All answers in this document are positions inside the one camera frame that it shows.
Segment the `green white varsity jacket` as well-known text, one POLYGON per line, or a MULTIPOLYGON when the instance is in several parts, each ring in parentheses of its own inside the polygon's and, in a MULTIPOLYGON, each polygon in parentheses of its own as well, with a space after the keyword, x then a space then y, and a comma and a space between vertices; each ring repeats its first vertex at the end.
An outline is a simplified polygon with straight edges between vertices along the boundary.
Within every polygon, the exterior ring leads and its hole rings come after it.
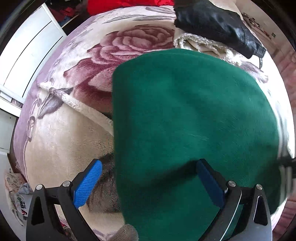
POLYGON ((194 162, 240 186, 261 184, 279 217, 280 158, 294 156, 292 108, 267 80, 184 49, 143 54, 112 75, 114 160, 121 212, 140 240, 198 240, 218 212, 194 162))

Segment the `light blue plastic bag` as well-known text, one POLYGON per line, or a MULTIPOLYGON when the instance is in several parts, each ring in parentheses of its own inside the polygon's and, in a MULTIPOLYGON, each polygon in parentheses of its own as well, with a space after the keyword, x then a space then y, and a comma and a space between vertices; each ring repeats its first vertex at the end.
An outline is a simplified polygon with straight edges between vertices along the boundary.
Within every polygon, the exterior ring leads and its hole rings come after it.
POLYGON ((19 173, 6 173, 4 185, 10 211, 21 226, 26 226, 33 197, 32 189, 19 173))

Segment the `purple floral bed blanket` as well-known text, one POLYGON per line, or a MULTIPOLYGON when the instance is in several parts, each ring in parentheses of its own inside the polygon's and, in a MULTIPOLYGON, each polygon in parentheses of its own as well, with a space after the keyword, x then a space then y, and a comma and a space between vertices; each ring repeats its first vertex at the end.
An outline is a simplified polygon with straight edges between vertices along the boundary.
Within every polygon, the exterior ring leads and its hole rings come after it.
MULTIPOLYGON (((102 162, 102 175, 79 208, 99 240, 140 240, 124 220, 116 188, 112 75, 119 65, 146 53, 184 49, 236 67, 250 63, 249 73, 261 81, 280 75, 269 53, 247 59, 203 39, 186 46, 189 34, 175 27, 175 18, 171 6, 133 6, 92 16, 49 58, 18 120, 15 154, 32 188, 60 186, 93 159, 102 162)), ((286 194, 281 166, 280 174, 286 194)), ((281 215, 270 214, 275 228, 281 215)))

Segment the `black leather jacket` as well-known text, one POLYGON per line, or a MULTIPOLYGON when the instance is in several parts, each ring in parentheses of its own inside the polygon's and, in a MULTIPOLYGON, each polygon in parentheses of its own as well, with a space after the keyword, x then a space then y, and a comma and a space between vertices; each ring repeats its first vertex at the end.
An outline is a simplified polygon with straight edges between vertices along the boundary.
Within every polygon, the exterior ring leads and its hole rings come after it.
POLYGON ((221 42, 246 58, 263 58, 265 47, 251 33, 238 13, 210 1, 174 1, 175 26, 185 32, 221 42))

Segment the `red garment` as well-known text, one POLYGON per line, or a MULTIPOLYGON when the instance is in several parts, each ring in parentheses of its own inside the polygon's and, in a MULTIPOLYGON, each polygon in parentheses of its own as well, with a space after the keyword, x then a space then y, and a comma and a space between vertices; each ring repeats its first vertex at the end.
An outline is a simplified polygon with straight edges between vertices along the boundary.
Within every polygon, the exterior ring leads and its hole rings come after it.
POLYGON ((131 6, 173 6, 173 0, 88 0, 87 12, 93 16, 131 6))

